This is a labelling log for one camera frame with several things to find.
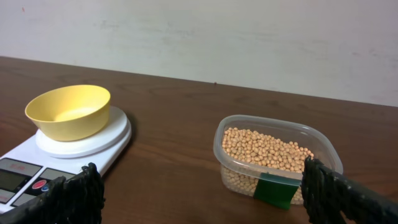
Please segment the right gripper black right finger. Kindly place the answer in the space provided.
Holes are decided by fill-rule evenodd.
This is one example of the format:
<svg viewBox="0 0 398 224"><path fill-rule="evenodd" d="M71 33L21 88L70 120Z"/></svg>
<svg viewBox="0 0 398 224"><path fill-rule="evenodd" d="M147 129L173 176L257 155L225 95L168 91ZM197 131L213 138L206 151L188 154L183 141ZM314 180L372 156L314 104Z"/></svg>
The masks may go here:
<svg viewBox="0 0 398 224"><path fill-rule="evenodd" d="M397 224L397 203L307 157L301 183L310 223Z"/></svg>

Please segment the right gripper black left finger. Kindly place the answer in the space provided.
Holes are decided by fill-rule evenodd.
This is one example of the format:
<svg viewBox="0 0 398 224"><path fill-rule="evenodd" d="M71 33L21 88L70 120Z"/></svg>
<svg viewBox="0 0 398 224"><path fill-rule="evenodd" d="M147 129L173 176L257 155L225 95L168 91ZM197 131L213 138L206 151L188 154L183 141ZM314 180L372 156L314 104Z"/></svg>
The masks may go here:
<svg viewBox="0 0 398 224"><path fill-rule="evenodd" d="M1 224L100 224L104 182L94 163L70 179L49 182L49 190L1 214Z"/></svg>

